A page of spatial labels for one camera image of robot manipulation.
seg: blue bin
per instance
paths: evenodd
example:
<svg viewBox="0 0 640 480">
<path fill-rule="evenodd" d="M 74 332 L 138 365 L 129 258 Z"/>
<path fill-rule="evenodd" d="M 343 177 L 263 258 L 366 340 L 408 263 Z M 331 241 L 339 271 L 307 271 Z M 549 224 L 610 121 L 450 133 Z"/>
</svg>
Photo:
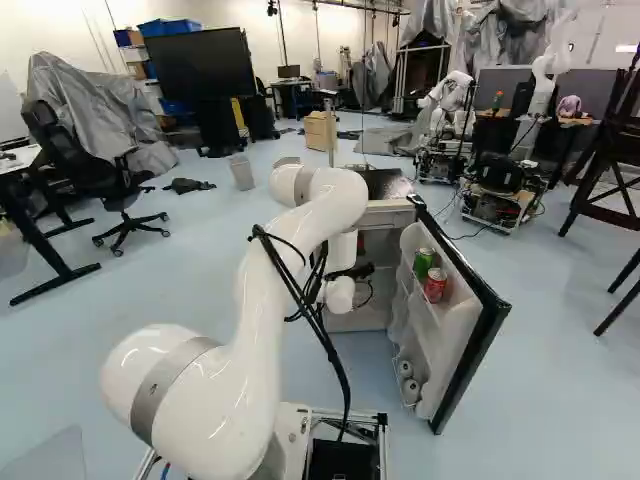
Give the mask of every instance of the blue bin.
<svg viewBox="0 0 640 480">
<path fill-rule="evenodd" d="M 157 18 L 150 22 L 141 23 L 138 25 L 138 29 L 143 37 L 159 37 L 160 35 L 165 35 L 164 25 L 166 22 L 166 20 Z"/>
<path fill-rule="evenodd" d="M 131 45 L 129 30 L 114 30 L 113 36 L 116 37 L 116 45 L 118 47 L 129 47 Z"/>
<path fill-rule="evenodd" d="M 202 25 L 193 20 L 164 20 L 157 18 L 138 25 L 143 37 L 159 37 L 160 35 L 175 35 L 202 30 Z"/>
<path fill-rule="evenodd" d="M 164 24 L 165 35 L 199 32 L 200 30 L 202 30 L 202 24 L 194 22 L 193 20 L 188 20 L 186 18 L 183 20 L 173 20 L 170 22 L 165 22 Z"/>
<path fill-rule="evenodd" d="M 174 102 L 171 100 L 167 100 L 166 98 L 159 98 L 160 105 L 162 105 L 162 109 L 164 113 L 170 116 L 182 116 L 189 115 L 191 110 L 186 103 L 183 102 Z"/>
<path fill-rule="evenodd" d="M 156 72 L 156 66 L 153 64 L 151 60 L 147 60 L 144 64 L 144 69 L 147 72 L 147 78 L 158 78 L 158 73 Z"/>
</svg>

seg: tv screen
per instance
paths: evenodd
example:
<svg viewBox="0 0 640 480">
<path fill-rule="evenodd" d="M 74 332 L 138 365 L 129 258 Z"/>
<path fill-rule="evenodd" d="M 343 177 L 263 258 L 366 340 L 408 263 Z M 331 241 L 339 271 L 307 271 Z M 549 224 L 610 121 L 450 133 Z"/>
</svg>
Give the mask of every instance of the tv screen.
<svg viewBox="0 0 640 480">
<path fill-rule="evenodd" d="M 145 45 L 168 100 L 256 94 L 249 48 L 238 27 L 148 37 Z"/>
</svg>

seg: pink object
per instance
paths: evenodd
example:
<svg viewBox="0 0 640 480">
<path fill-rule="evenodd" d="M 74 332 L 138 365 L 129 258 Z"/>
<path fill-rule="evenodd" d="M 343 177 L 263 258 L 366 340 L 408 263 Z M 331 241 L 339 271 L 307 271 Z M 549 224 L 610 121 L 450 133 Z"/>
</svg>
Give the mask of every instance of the pink object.
<svg viewBox="0 0 640 480">
<path fill-rule="evenodd" d="M 559 117 L 573 118 L 577 112 L 582 111 L 582 100 L 577 95 L 569 95 L 560 100 L 556 114 Z"/>
</svg>

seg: green soda can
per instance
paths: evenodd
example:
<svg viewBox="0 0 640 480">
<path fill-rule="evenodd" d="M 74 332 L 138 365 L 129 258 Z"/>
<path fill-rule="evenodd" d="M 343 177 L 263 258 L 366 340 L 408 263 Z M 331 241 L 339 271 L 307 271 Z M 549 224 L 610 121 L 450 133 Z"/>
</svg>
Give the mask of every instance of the green soda can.
<svg viewBox="0 0 640 480">
<path fill-rule="evenodd" d="M 423 283 L 427 278 L 429 269 L 433 266 L 433 260 L 436 251 L 433 248 L 419 248 L 413 259 L 413 273 L 416 274 L 418 281 Z"/>
</svg>

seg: fridge door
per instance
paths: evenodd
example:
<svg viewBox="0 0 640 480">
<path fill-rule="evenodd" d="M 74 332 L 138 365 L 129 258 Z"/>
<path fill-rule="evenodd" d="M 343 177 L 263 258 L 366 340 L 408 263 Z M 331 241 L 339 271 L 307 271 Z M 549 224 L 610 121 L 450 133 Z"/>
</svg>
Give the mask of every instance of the fridge door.
<svg viewBox="0 0 640 480">
<path fill-rule="evenodd" d="M 419 195 L 407 197 L 417 221 L 400 236 L 398 288 L 392 304 L 389 339 L 405 404 L 439 434 L 451 417 L 495 338 L 511 305 L 478 275 L 427 211 Z M 416 250 L 436 251 L 434 266 L 447 274 L 442 300 L 431 303 L 413 271 Z M 401 365 L 411 374 L 401 371 Z M 415 384 L 420 386 L 416 400 Z"/>
</svg>

